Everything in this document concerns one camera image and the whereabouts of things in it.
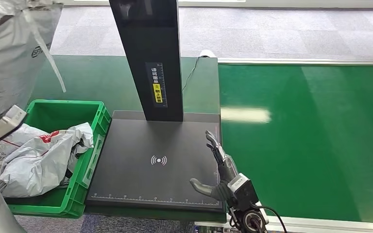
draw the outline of green tabletop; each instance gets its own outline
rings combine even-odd
[[[373,66],[219,73],[223,147],[263,204],[283,216],[373,222]]]
[[[45,64],[32,100],[101,100],[110,112],[141,110],[125,57],[54,58],[67,92]],[[194,63],[182,59],[184,82]],[[373,66],[219,65],[219,81],[220,87],[216,59],[200,59],[184,91],[184,110],[218,113],[221,105],[223,145],[263,204],[289,217],[373,222]]]
[[[31,100],[99,100],[112,114],[114,110],[142,111],[135,83],[124,56],[55,55],[64,79],[62,92],[49,63],[37,78]],[[194,67],[196,58],[182,58],[182,78]],[[219,113],[220,96],[217,59],[202,58],[184,89],[184,111]]]

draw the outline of white bag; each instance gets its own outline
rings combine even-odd
[[[88,123],[29,140],[2,161],[2,196],[34,197],[56,188],[67,168],[74,171],[75,153],[93,147],[93,133]]]
[[[19,129],[8,135],[6,138],[0,141],[0,166],[1,161],[6,158],[8,154],[11,154],[16,149],[21,147],[25,142],[31,140],[34,137],[48,134],[45,131],[31,127],[27,124],[22,124]]]
[[[49,52],[41,53],[51,46],[62,6],[50,0],[0,0],[0,113],[14,104],[24,108],[45,55],[52,64]]]

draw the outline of green plastic crate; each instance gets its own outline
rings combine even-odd
[[[26,124],[48,133],[88,122],[94,132],[94,148],[79,157],[67,188],[33,198],[5,200],[16,215],[79,218],[111,116],[100,101],[34,100],[27,113]]]

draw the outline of red logo on bag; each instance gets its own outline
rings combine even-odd
[[[42,139],[42,141],[44,143],[49,143],[49,142],[51,142],[51,138],[57,136],[58,134],[59,134],[59,130],[58,131],[54,131],[54,132],[52,132],[49,135],[42,135],[42,136],[39,136],[39,137]]]

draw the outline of gray carpet floor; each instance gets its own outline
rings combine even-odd
[[[180,8],[179,18],[182,56],[373,60],[373,11]],[[110,8],[65,8],[51,53],[124,55]],[[192,232],[191,223],[150,219],[17,219],[29,233]]]

